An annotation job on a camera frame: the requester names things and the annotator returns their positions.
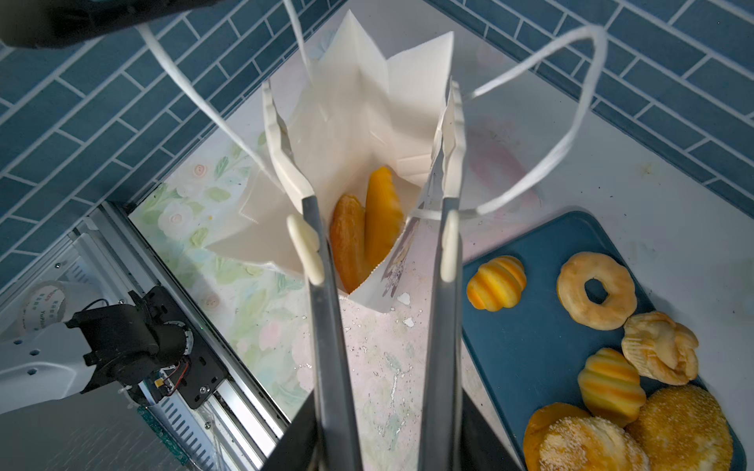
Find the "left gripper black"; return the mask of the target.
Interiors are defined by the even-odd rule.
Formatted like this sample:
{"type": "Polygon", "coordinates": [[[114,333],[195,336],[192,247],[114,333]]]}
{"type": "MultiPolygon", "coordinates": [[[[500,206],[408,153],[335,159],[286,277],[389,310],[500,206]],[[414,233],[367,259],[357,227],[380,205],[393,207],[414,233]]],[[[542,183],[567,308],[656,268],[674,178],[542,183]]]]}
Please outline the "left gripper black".
{"type": "Polygon", "coordinates": [[[1,41],[16,48],[65,48],[202,7],[212,0],[2,0],[1,41]]]}

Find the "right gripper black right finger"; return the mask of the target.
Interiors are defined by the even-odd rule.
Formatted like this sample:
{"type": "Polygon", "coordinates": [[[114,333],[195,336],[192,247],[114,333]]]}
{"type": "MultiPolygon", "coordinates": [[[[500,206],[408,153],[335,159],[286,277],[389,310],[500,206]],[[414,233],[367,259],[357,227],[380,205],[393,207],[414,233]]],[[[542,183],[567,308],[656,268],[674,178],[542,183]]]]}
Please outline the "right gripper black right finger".
{"type": "Polygon", "coordinates": [[[504,447],[467,392],[463,392],[461,407],[459,453],[462,471],[520,471],[514,456],[504,447]]]}

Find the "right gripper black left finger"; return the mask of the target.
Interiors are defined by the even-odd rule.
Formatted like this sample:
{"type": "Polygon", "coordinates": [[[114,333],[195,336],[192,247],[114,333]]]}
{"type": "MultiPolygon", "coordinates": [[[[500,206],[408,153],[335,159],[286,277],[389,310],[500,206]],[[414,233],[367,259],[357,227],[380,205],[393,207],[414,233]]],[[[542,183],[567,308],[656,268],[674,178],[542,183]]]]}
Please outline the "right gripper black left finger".
{"type": "Polygon", "coordinates": [[[261,470],[315,470],[317,441],[315,400],[311,392],[261,470]]]}

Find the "metal tongs white tips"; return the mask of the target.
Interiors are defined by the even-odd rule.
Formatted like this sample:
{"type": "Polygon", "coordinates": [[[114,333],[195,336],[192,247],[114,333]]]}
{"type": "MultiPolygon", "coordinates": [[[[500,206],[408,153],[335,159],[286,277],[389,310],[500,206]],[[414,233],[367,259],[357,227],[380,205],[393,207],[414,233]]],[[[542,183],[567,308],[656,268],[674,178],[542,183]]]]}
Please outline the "metal tongs white tips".
{"type": "MultiPolygon", "coordinates": [[[[287,219],[290,238],[304,267],[313,321],[313,403],[319,463],[325,470],[359,470],[361,446],[331,250],[323,233],[315,191],[295,164],[290,139],[269,84],[262,88],[263,118],[275,173],[296,207],[287,219]]],[[[461,252],[459,195],[463,184],[465,126],[456,82],[448,87],[433,152],[442,163],[443,200],[430,312],[418,467],[461,467],[461,252]]]]}

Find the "small striped yellow bun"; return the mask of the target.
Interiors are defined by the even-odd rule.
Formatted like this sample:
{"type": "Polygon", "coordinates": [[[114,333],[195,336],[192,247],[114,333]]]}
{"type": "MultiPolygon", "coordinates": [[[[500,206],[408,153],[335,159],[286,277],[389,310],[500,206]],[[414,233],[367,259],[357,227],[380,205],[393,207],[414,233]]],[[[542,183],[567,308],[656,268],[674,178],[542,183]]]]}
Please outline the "small striped yellow bun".
{"type": "Polygon", "coordinates": [[[503,255],[479,267],[467,284],[467,298],[477,310],[497,312],[517,306],[526,286],[523,264],[503,255]]]}

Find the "ring-shaped bread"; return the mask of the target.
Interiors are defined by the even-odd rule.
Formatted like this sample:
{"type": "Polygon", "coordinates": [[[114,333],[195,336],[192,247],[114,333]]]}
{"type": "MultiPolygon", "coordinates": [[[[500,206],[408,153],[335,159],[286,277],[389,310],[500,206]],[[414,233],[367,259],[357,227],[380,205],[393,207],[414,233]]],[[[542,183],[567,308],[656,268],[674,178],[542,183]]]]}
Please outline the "ring-shaped bread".
{"type": "Polygon", "coordinates": [[[612,331],[634,314],[637,297],[633,278],[626,267],[609,255],[580,252],[561,268],[557,294],[562,306],[576,323],[594,330],[612,331]],[[586,283],[598,281],[607,293],[602,303],[592,301],[586,283]]]}

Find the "reddish-brown croissant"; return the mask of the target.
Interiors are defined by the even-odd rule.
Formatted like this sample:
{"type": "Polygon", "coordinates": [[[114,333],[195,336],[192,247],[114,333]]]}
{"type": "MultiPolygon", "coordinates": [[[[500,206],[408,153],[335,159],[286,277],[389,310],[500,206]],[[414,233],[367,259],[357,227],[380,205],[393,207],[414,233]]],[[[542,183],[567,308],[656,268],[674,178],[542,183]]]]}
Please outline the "reddish-brown croissant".
{"type": "Polygon", "coordinates": [[[365,257],[365,209],[356,196],[344,194],[338,201],[330,227],[335,267],[344,291],[350,294],[369,276],[365,257]]]}

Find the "golden long croissant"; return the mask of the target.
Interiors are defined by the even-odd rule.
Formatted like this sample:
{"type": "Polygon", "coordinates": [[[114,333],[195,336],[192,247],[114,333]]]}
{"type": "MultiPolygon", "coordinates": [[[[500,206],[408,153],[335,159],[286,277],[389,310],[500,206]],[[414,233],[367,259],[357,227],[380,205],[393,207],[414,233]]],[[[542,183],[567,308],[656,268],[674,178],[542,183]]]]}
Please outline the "golden long croissant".
{"type": "Polygon", "coordinates": [[[370,269],[390,253],[404,224],[404,213],[391,170],[385,166],[369,179],[365,206],[365,257],[370,269]]]}

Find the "white paper bag with pattern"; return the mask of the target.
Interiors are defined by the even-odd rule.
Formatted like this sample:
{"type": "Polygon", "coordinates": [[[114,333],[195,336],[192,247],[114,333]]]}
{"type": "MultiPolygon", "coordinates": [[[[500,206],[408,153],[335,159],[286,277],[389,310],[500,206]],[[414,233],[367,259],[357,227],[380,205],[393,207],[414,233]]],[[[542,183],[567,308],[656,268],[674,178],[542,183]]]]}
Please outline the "white paper bag with pattern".
{"type": "MultiPolygon", "coordinates": [[[[385,310],[392,302],[416,224],[434,220],[441,225],[443,168],[433,146],[439,141],[437,133],[447,107],[448,87],[454,82],[454,40],[451,33],[445,33],[388,58],[357,18],[347,14],[323,56],[317,60],[304,57],[308,85],[293,115],[284,118],[277,109],[287,128],[295,164],[315,191],[332,259],[330,227],[339,199],[352,194],[365,209],[371,174],[385,166],[391,170],[404,224],[390,253],[350,294],[344,291],[333,259],[337,293],[348,294],[353,301],[374,310],[385,310]]],[[[569,31],[501,76],[469,93],[461,92],[465,106],[582,40],[592,42],[594,54],[571,127],[509,190],[470,209],[459,206],[460,223],[512,202],[564,160],[573,147],[606,61],[606,31],[595,25],[569,31]]],[[[276,101],[270,82],[265,82],[260,89],[262,118],[265,84],[271,87],[276,101]]],[[[236,208],[218,221],[205,245],[220,256],[306,279],[287,227],[287,219],[296,213],[296,207],[273,168],[265,125],[264,137],[265,152],[254,155],[258,177],[245,187],[236,208]]]]}

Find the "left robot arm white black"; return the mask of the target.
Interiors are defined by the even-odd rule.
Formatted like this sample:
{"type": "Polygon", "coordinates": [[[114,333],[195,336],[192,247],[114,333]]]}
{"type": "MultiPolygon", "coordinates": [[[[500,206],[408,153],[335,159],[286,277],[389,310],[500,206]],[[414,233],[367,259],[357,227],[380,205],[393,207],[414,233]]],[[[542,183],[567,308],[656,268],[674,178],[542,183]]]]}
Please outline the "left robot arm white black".
{"type": "MultiPolygon", "coordinates": [[[[201,7],[199,1],[4,1],[1,39],[13,47],[63,48],[201,7]]],[[[66,322],[30,329],[1,345],[1,411],[8,413],[119,383],[170,381],[192,409],[229,372],[161,286],[130,304],[85,307],[66,322]]]]}

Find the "sesame oval bread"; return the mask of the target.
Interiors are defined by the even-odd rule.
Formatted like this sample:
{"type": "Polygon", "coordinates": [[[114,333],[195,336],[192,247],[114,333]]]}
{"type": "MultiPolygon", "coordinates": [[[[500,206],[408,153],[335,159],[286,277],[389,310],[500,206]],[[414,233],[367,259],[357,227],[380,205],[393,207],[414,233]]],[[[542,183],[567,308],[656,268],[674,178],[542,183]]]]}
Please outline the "sesame oval bread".
{"type": "Polygon", "coordinates": [[[654,392],[626,431],[652,470],[728,470],[734,442],[716,398],[686,385],[654,392]]]}

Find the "large sugared twisted bun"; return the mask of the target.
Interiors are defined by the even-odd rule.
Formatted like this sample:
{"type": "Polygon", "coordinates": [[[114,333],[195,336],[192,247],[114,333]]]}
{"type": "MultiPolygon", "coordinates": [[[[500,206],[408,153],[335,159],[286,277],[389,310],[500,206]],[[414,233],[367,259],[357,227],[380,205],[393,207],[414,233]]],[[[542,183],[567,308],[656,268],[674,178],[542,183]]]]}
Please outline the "large sugared twisted bun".
{"type": "Polygon", "coordinates": [[[648,470],[649,458],[616,424],[567,403],[553,403],[529,419],[524,440],[529,470],[648,470]]]}

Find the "teal rectangular tray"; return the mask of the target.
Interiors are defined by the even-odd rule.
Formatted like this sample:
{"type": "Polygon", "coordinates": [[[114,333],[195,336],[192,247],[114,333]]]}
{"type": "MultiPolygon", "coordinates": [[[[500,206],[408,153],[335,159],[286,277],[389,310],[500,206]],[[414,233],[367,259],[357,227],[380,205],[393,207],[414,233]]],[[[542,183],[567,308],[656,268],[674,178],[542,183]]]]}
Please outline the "teal rectangular tray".
{"type": "Polygon", "coordinates": [[[576,323],[559,301],[561,268],[580,252],[626,262],[598,220],[575,210],[463,264],[465,284],[483,264],[502,255],[524,266],[527,286],[515,307],[490,312],[463,301],[463,339],[518,458],[524,457],[524,432],[534,412],[555,402],[582,406],[577,375],[585,360],[602,347],[620,349],[624,336],[622,330],[576,323]]]}

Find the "green circuit board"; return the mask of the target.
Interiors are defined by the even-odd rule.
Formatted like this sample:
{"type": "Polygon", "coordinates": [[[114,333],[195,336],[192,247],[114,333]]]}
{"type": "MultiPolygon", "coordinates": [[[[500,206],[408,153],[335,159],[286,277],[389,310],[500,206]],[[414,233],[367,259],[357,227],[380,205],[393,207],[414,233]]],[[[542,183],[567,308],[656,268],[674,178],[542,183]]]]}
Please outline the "green circuit board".
{"type": "Polygon", "coordinates": [[[180,465],[187,465],[190,462],[189,455],[145,406],[140,405],[137,408],[137,413],[143,418],[143,421],[153,433],[157,435],[157,438],[165,445],[169,453],[179,461],[180,465]]]}

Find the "pale shell pastry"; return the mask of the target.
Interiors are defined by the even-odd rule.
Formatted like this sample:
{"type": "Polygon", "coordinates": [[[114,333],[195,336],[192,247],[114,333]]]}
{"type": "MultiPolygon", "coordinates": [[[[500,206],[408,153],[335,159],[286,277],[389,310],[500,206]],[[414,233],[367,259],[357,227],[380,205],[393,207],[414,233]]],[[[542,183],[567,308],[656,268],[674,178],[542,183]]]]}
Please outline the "pale shell pastry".
{"type": "Polygon", "coordinates": [[[693,331],[667,314],[653,311],[630,316],[624,324],[622,353],[640,376],[672,386],[683,386],[698,376],[693,331]]]}

